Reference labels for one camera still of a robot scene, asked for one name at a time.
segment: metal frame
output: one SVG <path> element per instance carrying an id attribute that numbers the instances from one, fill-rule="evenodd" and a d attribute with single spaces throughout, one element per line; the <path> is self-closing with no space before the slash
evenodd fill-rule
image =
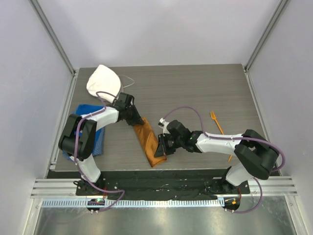
<path id="1" fill-rule="evenodd" d="M 69 86 L 68 94 L 65 100 L 65 105 L 62 111 L 62 115 L 60 118 L 60 124 L 59 129 L 57 131 L 56 139 L 54 141 L 54 147 L 52 149 L 51 153 L 51 165 L 49 166 L 49 169 L 54 169 L 55 163 L 58 156 L 58 148 L 57 148 L 57 141 L 58 137 L 60 135 L 60 132 L 65 124 L 66 117 L 68 115 L 70 103 L 72 100 L 72 95 L 74 93 L 74 88 L 77 80 L 77 71 L 73 68 L 71 62 L 69 61 L 61 43 L 59 42 L 56 34 L 54 33 L 54 30 L 52 29 L 47 17 L 45 16 L 42 8 L 40 7 L 40 4 L 38 3 L 38 0 L 29 0 L 31 5 L 33 6 L 36 14 L 38 15 L 40 21 L 45 27 L 46 32 L 48 33 L 49 37 L 51 38 L 52 42 L 54 43 L 57 51 L 59 52 L 62 60 L 66 64 L 68 70 L 73 75 L 72 81 Z M 283 14 L 284 10 L 286 9 L 288 3 L 290 0 L 281 0 L 278 4 L 273 16 L 271 17 L 262 37 L 260 38 L 255 50 L 253 51 L 247 65 L 244 67 L 245 74 L 247 77 L 247 81 L 251 90 L 251 94 L 261 121 L 262 128 L 264 130 L 266 138 L 269 140 L 270 136 L 268 131 L 266 130 L 265 121 L 262 117 L 262 110 L 260 109 L 260 106 L 258 105 L 258 99 L 254 91 L 253 84 L 250 80 L 249 70 L 251 66 L 253 65 L 255 59 L 257 58 L 260 50 L 262 49 L 263 45 L 265 44 L 266 40 L 270 36 L 270 33 L 273 31 L 274 26 L 278 22 L 279 18 Z M 34 188 L 32 190 L 31 194 L 31 200 L 32 205 L 29 211 L 29 216 L 27 223 L 25 225 L 24 235 L 32 235 L 35 232 L 36 224 L 40 216 L 40 209 L 41 207 L 53 207 L 53 206 L 60 206 L 60 203 L 69 203 L 71 205 L 78 205 L 82 207 L 85 207 L 86 199 L 94 198 L 92 196 L 90 197 L 79 197 L 76 196 L 76 186 L 73 184 L 73 181 L 76 179 L 38 179 L 36 180 L 34 184 Z M 285 196 L 286 202 L 291 214 L 292 221 L 294 223 L 295 229 L 297 234 L 299 235 L 305 235 L 308 234 L 306 230 L 306 226 L 304 224 L 304 220 L 302 217 L 302 213 L 299 207 L 298 202 L 298 195 L 296 192 L 296 189 L 294 187 L 294 183 L 292 181 L 292 178 L 290 176 L 279 176 L 279 177 L 270 177 L 267 181 L 260 181 L 264 196 Z M 245 194 L 243 197 L 250 197 L 254 195 L 260 195 L 258 185 L 254 180 L 249 181 L 249 186 L 251 190 L 251 194 Z M 176 205 L 173 206 L 220 206 L 221 201 L 212 203 L 209 201 L 202 201 L 198 205 L 196 205 L 196 201 L 189 201 L 188 205 L 185 205 L 185 203 L 176 203 Z M 133 201 L 130 204 L 122 204 L 123 207 L 156 207 L 156 206 L 162 206 L 167 207 L 171 206 L 171 204 L 159 204 L 156 205 L 155 202 L 151 203 L 142 203 L 140 204 L 138 201 Z"/>
<path id="2" fill-rule="evenodd" d="M 290 2 L 290 0 L 281 0 L 278 4 L 278 6 L 276 7 L 276 10 L 273 14 L 273 16 L 271 17 L 268 25 L 266 26 L 258 44 L 256 45 L 250 59 L 248 60 L 248 63 L 245 67 L 246 71 L 249 71 L 249 69 L 251 68 L 251 66 L 253 65 L 256 57 L 258 56 L 260 50 L 262 49 L 264 43 L 266 42 L 266 40 L 268 39 L 270 33 L 273 31 L 276 23 L 278 22 L 279 18 L 281 17 L 281 15 L 284 13 L 284 10 L 286 9 L 288 3 Z"/>
<path id="3" fill-rule="evenodd" d="M 24 235 L 34 235 L 42 203 L 43 199 L 41 198 L 32 199 L 32 206 L 30 208 L 28 220 L 25 225 L 23 233 Z"/>
<path id="4" fill-rule="evenodd" d="M 83 208 L 87 201 L 96 196 L 76 196 L 76 185 L 74 180 L 78 179 L 37 179 L 31 193 L 33 204 L 25 227 L 24 235 L 32 235 L 35 231 L 39 218 L 40 208 Z M 260 195 L 256 182 L 248 181 L 251 194 L 243 197 L 254 197 Z M 308 234 L 297 202 L 298 194 L 290 176 L 271 176 L 268 180 L 260 180 L 263 196 L 275 197 L 285 196 L 291 218 L 298 235 Z M 220 195 L 218 200 L 205 201 L 120 201 L 117 208 L 157 208 L 157 207 L 220 207 L 224 204 L 224 196 Z"/>
<path id="5" fill-rule="evenodd" d="M 53 44 L 55 45 L 55 48 L 57 49 L 57 51 L 60 54 L 61 58 L 63 59 L 64 63 L 66 64 L 68 70 L 74 76 L 75 75 L 75 69 L 73 68 L 71 62 L 69 61 L 58 37 L 54 33 L 47 17 L 45 16 L 44 11 L 40 7 L 40 4 L 38 3 L 37 0 L 29 0 L 29 2 L 33 6 L 37 16 L 39 17 L 39 20 L 41 21 L 41 23 L 45 27 L 47 34 L 49 35 L 50 39 L 52 40 Z"/>
<path id="6" fill-rule="evenodd" d="M 52 152 L 50 155 L 50 165 L 48 166 L 48 169 L 46 171 L 46 175 L 48 174 L 49 170 L 55 169 L 55 165 L 56 165 L 56 162 L 58 159 L 58 154 L 59 154 L 58 142 L 59 142 L 59 138 L 61 136 L 62 130 L 63 130 L 65 123 L 66 123 L 66 120 L 67 120 L 70 104 L 72 102 L 72 98 L 73 98 L 73 94 L 74 94 L 74 90 L 75 90 L 78 72 L 79 72 L 79 70 L 75 71 L 75 75 L 72 77 L 72 80 L 71 80 L 70 85 L 68 87 L 67 96 L 66 96 L 66 99 L 64 102 L 61 118 L 60 118 L 59 124 L 58 124 L 58 126 L 59 126 L 58 131 L 57 131 L 57 134 L 56 134 L 56 137 L 55 137 L 55 140 L 53 143 L 53 149 L 52 149 Z"/>
<path id="7" fill-rule="evenodd" d="M 31 198 L 86 198 L 76 196 L 76 185 L 73 181 L 79 179 L 37 179 L 31 193 Z M 259 181 L 263 196 L 297 196 L 297 191 L 290 176 L 270 176 L 268 180 Z M 251 194 L 243 194 L 243 197 L 260 195 L 259 186 L 251 179 L 248 181 Z M 238 196 L 237 194 L 220 195 L 220 197 Z"/>

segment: white cloth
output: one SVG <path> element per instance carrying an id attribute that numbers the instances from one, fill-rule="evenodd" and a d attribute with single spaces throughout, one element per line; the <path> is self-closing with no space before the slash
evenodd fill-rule
<path id="1" fill-rule="evenodd" d="M 121 81 L 116 73 L 104 65 L 99 65 L 87 82 L 87 91 L 97 97 L 96 92 L 109 92 L 118 96 L 121 89 Z M 113 103 L 114 97 L 109 94 L 99 94 L 101 98 Z"/>

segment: blue cloth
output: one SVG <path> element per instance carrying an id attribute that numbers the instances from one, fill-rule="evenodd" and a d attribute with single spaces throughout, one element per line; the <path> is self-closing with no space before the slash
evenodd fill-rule
<path id="1" fill-rule="evenodd" d="M 78 115 L 90 114 L 90 113 L 96 112 L 102 108 L 103 108 L 103 106 L 96 106 L 96 105 L 90 105 L 90 104 L 80 104 L 80 105 L 78 105 L 78 107 L 74 113 L 78 114 Z M 104 127 L 96 132 L 93 151 L 92 151 L 93 156 L 101 155 L 103 153 L 104 133 L 105 133 Z M 69 157 L 69 155 L 64 151 L 63 151 L 63 156 L 66 159 L 72 161 L 72 159 Z"/>

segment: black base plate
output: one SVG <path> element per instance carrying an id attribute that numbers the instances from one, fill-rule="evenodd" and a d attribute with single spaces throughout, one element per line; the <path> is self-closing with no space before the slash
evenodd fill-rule
<path id="1" fill-rule="evenodd" d="M 107 190 L 124 189 L 123 200 L 208 200 L 216 199 L 214 194 L 238 194 L 218 192 L 211 187 L 219 181 L 226 170 L 152 170 L 152 171 L 105 171 L 103 172 Z M 247 182 L 240 185 L 241 194 L 249 194 Z M 83 188 L 76 191 L 77 196 L 103 196 L 93 190 Z M 111 200 L 119 194 L 109 194 Z"/>

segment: fabric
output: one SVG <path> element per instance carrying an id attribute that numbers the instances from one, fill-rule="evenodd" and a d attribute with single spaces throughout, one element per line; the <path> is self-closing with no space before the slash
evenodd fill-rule
<path id="1" fill-rule="evenodd" d="M 90 76 L 87 85 L 90 95 L 97 97 L 96 92 L 109 92 L 114 96 L 119 94 L 121 81 L 114 71 L 104 65 L 99 65 Z M 113 103 L 114 97 L 109 94 L 99 94 L 101 98 Z"/>
<path id="2" fill-rule="evenodd" d="M 78 107 L 74 113 L 78 114 L 78 115 L 90 114 L 90 113 L 96 112 L 102 108 L 103 108 L 103 106 L 90 105 L 90 104 L 80 104 L 80 105 L 78 105 Z M 95 139 L 94 139 L 94 146 L 93 146 L 93 151 L 92 151 L 93 156 L 103 154 L 104 133 L 105 133 L 105 127 L 96 131 L 96 135 L 95 135 Z M 69 157 L 69 155 L 64 151 L 63 151 L 63 156 L 66 159 L 72 161 L 72 159 Z"/>
<path id="3" fill-rule="evenodd" d="M 155 152 L 157 150 L 157 138 L 152 130 L 151 125 L 148 123 L 145 117 L 142 118 L 145 124 L 135 125 L 134 130 L 137 134 L 139 142 L 151 167 L 154 167 L 160 163 L 166 161 L 166 156 L 155 158 Z"/>

